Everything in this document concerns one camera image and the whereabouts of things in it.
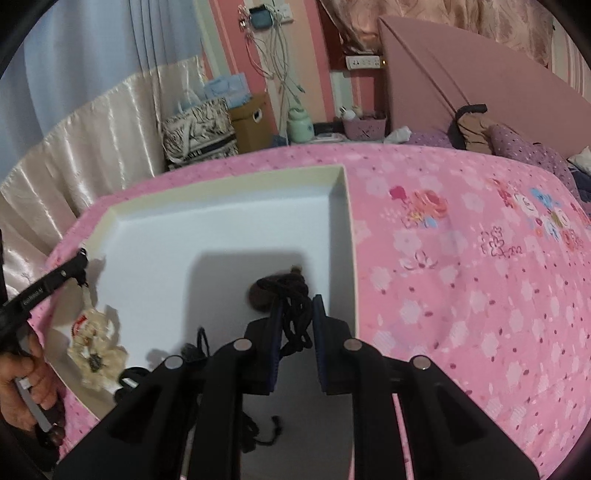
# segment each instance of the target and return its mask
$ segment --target patterned bag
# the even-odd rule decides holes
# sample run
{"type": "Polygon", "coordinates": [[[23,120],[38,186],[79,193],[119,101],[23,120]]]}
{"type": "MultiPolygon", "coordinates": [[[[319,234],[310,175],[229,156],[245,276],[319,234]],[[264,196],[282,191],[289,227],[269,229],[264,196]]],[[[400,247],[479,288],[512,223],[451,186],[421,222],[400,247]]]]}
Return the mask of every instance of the patterned bag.
{"type": "Polygon", "coordinates": [[[236,133],[224,98],[207,100],[163,123],[169,170],[238,155],[236,133]]]}

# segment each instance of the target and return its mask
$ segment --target green container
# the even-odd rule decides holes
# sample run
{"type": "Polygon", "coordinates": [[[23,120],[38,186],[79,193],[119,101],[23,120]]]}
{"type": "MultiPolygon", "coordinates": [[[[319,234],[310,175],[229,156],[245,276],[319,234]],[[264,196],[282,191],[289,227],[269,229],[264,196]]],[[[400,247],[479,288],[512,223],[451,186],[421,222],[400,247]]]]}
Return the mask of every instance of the green container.
{"type": "Polygon", "coordinates": [[[314,125],[305,108],[290,108],[287,114],[287,138],[290,143],[306,143],[314,138],[314,125]]]}

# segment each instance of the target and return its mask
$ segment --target metal screw head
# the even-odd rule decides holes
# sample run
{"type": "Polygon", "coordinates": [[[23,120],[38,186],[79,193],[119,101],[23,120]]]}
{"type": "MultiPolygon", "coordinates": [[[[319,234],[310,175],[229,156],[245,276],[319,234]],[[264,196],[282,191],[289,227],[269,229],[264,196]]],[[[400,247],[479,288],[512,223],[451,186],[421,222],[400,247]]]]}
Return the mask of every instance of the metal screw head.
{"type": "Polygon", "coordinates": [[[234,348],[239,352],[246,352],[252,348],[252,342],[248,338],[239,338],[234,342],[234,348]]]}
{"type": "Polygon", "coordinates": [[[183,359],[178,355],[169,356],[164,361],[164,366],[169,370],[176,370],[177,368],[181,368],[183,366],[183,359]]]}
{"type": "Polygon", "coordinates": [[[361,347],[363,347],[363,344],[356,338],[349,338],[348,340],[345,340],[343,346],[349,352],[358,352],[361,350],[361,347]]]}
{"type": "Polygon", "coordinates": [[[426,370],[431,366],[431,361],[426,356],[416,356],[413,365],[419,370],[426,370]]]}

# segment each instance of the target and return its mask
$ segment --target black tool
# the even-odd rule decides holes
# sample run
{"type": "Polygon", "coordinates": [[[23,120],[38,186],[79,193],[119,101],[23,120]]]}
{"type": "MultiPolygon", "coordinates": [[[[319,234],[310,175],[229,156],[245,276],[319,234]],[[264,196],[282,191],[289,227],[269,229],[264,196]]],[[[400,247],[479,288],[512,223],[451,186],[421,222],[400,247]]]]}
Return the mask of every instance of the black tool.
{"type": "MultiPolygon", "coordinates": [[[[2,251],[0,233],[0,252],[2,251]]],[[[4,255],[0,255],[0,260],[4,264],[4,255]]],[[[30,356],[29,336],[33,330],[28,320],[31,318],[32,309],[71,278],[75,278],[78,285],[86,284],[85,269],[87,265],[86,251],[80,249],[71,260],[49,272],[10,301],[8,301],[4,272],[0,268],[0,301],[2,302],[0,308],[0,352],[30,356]]],[[[31,386],[26,378],[15,380],[15,386],[37,420],[37,437],[41,444],[52,447],[61,443],[64,436],[64,408],[61,400],[58,400],[51,409],[43,410],[31,398],[31,386]]]]}
{"type": "Polygon", "coordinates": [[[353,395],[355,479],[406,478],[397,394],[416,480],[538,480],[535,465],[433,361],[381,355],[313,300],[319,380],[353,395]]]}
{"type": "Polygon", "coordinates": [[[275,301],[269,317],[211,357],[169,356],[146,377],[128,369],[122,385],[132,379],[137,386],[57,465],[54,480],[179,478],[193,426],[187,480],[238,479],[242,396],[273,392],[281,319],[275,301]]]}
{"type": "MultiPolygon", "coordinates": [[[[242,395],[274,389],[283,306],[274,302],[268,318],[210,358],[170,356],[147,376],[130,371],[137,386],[58,464],[54,480],[179,478],[193,426],[187,480],[238,480],[242,395]]],[[[533,463],[427,357],[383,357],[327,317],[320,296],[313,326],[323,391],[353,396],[356,480],[406,478],[393,393],[417,480],[539,480],[533,463]]]]}

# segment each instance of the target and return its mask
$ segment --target pink bedspread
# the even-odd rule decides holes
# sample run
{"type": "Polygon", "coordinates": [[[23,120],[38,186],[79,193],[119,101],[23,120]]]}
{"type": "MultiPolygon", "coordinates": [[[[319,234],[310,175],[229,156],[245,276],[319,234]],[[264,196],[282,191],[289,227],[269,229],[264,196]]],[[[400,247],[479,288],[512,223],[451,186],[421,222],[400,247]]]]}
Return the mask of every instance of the pink bedspread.
{"type": "MultiPolygon", "coordinates": [[[[104,197],[48,260],[86,239],[110,205],[262,170],[343,164],[359,283],[358,336],[385,355],[434,359],[552,473],[590,419],[591,225],[550,173],[425,147],[323,145],[211,161],[104,197]]],[[[51,305],[33,324],[43,332],[51,305]]],[[[68,452],[94,419],[65,395],[68,452]]]]}

